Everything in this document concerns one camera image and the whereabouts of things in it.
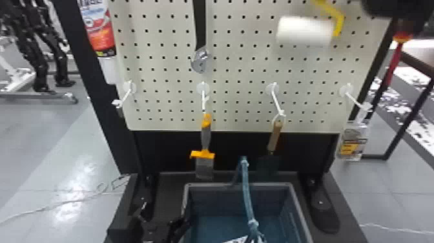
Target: black handle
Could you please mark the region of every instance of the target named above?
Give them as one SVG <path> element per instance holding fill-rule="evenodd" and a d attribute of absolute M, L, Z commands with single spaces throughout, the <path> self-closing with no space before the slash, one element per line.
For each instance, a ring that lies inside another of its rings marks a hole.
<path fill-rule="evenodd" d="M 207 0 L 193 0 L 194 27 L 196 28 L 195 51 L 207 44 Z"/>

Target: white pegboard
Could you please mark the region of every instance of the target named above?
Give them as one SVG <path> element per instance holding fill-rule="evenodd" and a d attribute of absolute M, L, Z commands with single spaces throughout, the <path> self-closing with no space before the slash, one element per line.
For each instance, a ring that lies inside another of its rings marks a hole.
<path fill-rule="evenodd" d="M 278 45 L 283 15 L 325 18 L 311 1 L 207 0 L 205 74 L 191 70 L 196 44 L 192 0 L 111 0 L 110 13 L 125 80 L 138 91 L 124 104 L 130 130 L 198 131 L 196 86 L 211 86 L 214 131 L 269 132 L 276 109 L 265 93 L 277 82 L 287 114 L 283 132 L 342 130 L 353 107 L 339 96 L 346 83 L 358 96 L 389 21 L 367 16 L 359 1 L 330 2 L 346 20 L 328 47 Z M 124 95 L 118 85 L 119 96 Z"/>

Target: wooden handle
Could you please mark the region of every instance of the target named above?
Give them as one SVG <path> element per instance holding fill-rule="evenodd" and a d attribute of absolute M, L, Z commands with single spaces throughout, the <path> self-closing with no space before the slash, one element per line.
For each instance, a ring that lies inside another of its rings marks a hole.
<path fill-rule="evenodd" d="M 274 152 L 276 150 L 277 142 L 279 141 L 280 131 L 282 130 L 283 123 L 281 121 L 275 121 L 273 125 L 273 131 L 268 142 L 267 150 Z"/>

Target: yellow roller handle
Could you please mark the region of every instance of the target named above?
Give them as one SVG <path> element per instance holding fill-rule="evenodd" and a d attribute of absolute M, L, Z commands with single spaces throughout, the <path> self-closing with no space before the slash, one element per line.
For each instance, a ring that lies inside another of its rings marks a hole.
<path fill-rule="evenodd" d="M 342 26 L 344 25 L 345 16 L 341 11 L 333 8 L 326 0 L 313 0 L 313 2 L 318 5 L 322 10 L 326 11 L 332 17 L 336 19 L 335 30 L 333 31 L 333 36 L 339 36 Z"/>

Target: black clamp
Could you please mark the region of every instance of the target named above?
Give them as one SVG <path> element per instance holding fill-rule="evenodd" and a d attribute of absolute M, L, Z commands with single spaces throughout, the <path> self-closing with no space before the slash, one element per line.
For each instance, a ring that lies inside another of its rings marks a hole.
<path fill-rule="evenodd" d="M 142 242 L 178 243 L 194 221 L 183 216 L 169 222 L 142 222 Z"/>

